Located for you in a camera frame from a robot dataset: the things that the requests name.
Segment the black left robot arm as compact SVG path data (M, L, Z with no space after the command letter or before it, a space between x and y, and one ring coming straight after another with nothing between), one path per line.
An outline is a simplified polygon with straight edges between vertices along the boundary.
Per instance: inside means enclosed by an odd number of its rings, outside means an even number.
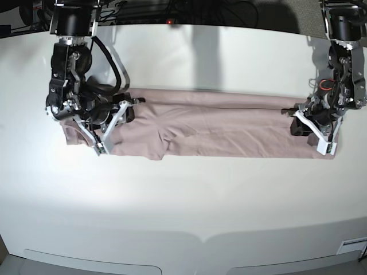
M328 67L330 78L321 79L317 89L303 104L295 104L281 113L293 118L293 136L316 139L317 151L334 155L337 135L348 110L366 106L364 52L366 37L364 1L320 1L325 35L330 41Z

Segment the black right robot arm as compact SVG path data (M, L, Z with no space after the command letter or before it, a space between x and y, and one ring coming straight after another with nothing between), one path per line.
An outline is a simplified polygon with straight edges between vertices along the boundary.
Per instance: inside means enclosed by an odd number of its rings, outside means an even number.
M128 92L120 92L130 85L122 83L111 53L96 35L101 10L107 4L108 1L55 1L49 28L59 41L54 44L50 61L46 113L57 122L76 123L98 155L112 153L113 130L133 121L133 107L145 102L142 97L132 98ZM112 68L116 84L110 90L87 83L85 75L92 65L92 48L87 38L100 48Z

